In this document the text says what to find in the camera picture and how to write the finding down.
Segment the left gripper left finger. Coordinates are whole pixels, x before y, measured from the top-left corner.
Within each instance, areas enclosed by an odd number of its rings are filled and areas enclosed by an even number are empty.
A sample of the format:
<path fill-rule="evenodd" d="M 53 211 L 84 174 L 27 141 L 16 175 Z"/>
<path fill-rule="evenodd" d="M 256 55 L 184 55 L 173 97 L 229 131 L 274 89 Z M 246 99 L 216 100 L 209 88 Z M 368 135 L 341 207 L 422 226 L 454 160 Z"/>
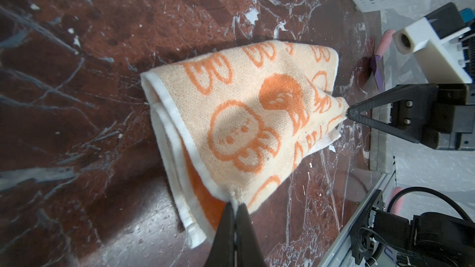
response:
<path fill-rule="evenodd" d="M 233 267 L 235 265 L 235 225 L 233 206 L 227 203 L 204 267 Z"/>

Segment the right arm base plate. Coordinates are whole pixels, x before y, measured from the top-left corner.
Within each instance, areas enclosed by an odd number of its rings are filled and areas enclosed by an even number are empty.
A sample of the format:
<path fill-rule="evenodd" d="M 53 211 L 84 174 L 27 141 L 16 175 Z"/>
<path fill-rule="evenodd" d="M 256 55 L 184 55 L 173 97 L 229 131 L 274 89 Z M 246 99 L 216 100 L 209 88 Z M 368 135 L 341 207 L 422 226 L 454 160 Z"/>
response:
<path fill-rule="evenodd" d="M 357 266 L 367 263 L 376 251 L 377 242 L 371 230 L 376 212 L 383 208 L 382 190 L 376 190 L 365 202 L 350 230 L 351 254 Z"/>

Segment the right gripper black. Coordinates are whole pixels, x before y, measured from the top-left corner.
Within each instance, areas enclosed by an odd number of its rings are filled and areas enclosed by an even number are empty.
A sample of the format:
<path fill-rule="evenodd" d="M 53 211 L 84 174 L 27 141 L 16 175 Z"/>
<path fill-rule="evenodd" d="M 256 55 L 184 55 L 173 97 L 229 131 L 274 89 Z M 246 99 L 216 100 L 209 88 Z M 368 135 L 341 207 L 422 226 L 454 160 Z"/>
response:
<path fill-rule="evenodd" d="M 434 150 L 475 150 L 475 85 L 412 84 L 351 106 L 347 118 Z"/>

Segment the orange bunny pattern towel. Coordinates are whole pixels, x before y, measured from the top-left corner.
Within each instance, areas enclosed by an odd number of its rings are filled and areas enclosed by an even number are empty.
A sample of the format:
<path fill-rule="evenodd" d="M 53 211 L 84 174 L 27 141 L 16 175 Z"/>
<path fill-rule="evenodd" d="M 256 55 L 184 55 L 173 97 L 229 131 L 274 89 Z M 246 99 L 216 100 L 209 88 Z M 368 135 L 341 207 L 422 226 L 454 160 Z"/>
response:
<path fill-rule="evenodd" d="M 265 41 L 141 74 L 186 243 L 213 241 L 227 203 L 261 204 L 301 161 L 340 137 L 339 56 Z"/>

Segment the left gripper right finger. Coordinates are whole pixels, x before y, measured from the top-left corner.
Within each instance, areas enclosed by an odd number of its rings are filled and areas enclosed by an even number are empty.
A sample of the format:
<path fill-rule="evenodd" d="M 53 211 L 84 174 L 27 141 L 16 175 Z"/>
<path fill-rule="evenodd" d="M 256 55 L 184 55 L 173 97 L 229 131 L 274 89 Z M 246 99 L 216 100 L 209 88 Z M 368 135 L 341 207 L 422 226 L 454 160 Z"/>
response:
<path fill-rule="evenodd" d="M 239 205 L 236 213 L 235 258 L 237 267 L 265 267 L 261 248 L 247 206 Z"/>

